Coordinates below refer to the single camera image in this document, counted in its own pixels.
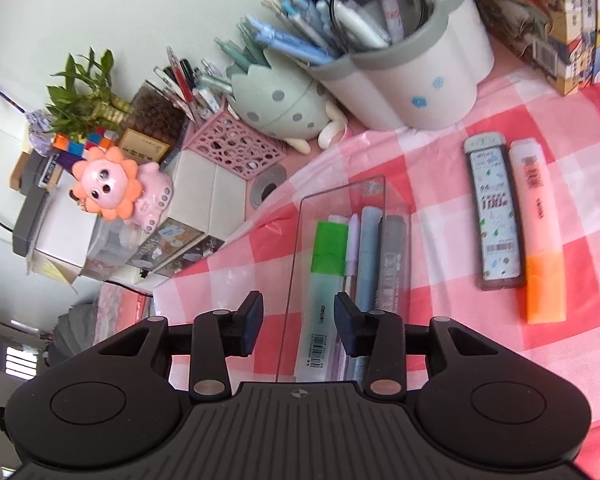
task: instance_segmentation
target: pink mesh pen holder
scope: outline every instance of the pink mesh pen holder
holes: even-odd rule
[[[199,130],[189,125],[183,148],[208,158],[218,166],[250,180],[286,156],[282,143],[234,118],[226,103]]]

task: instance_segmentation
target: barcode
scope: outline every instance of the barcode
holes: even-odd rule
[[[513,242],[487,245],[487,253],[489,253],[489,254],[497,253],[498,251],[511,251],[512,249],[513,249]]]
[[[542,187],[538,159],[534,156],[526,156],[522,159],[522,162],[525,165],[525,178],[528,188],[535,189],[537,187]]]
[[[534,61],[547,70],[550,76],[558,75],[557,52],[537,38],[534,38]]]
[[[309,355],[306,363],[310,368],[322,368],[324,366],[324,350],[327,345],[327,336],[319,334],[311,334],[311,342],[309,343]]]

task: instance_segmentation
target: potted plant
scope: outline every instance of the potted plant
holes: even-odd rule
[[[76,142],[99,127],[117,130],[131,111],[131,104],[111,91],[111,51],[106,50],[100,62],[96,62],[92,48],[89,57],[79,57],[87,60],[86,67],[69,54],[64,72],[53,74],[64,77],[64,87],[47,87],[52,104],[46,106],[55,117],[53,131]],[[84,83],[89,91],[78,91],[76,81]]]

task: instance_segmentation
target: red and white checkered cloth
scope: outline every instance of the red and white checkered cloth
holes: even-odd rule
[[[508,142],[535,137],[544,148],[564,244],[564,323],[528,326],[519,291],[475,286],[474,205],[462,142],[493,130]],[[235,385],[274,380],[300,200],[378,174],[413,209],[408,322],[452,317],[576,384],[593,413],[577,463],[600,478],[600,85],[563,98],[520,68],[481,86],[474,109],[453,128],[369,131],[330,148],[272,193],[232,243],[156,289],[159,313],[171,324],[191,322],[213,308],[235,310],[250,290],[260,290],[265,319],[255,352],[229,358],[228,367]],[[299,316],[290,312],[290,322]],[[410,359],[408,368],[410,388],[419,387],[423,360]],[[186,360],[174,361],[176,386],[186,388],[187,369]]]

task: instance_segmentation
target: pink plush toy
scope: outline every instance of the pink plush toy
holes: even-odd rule
[[[106,152],[91,148],[87,160],[76,162],[72,173],[78,180],[72,191],[84,200],[89,213],[101,213],[109,221],[120,217],[147,233],[157,227],[173,196],[171,177],[156,162],[138,166],[116,146]]]

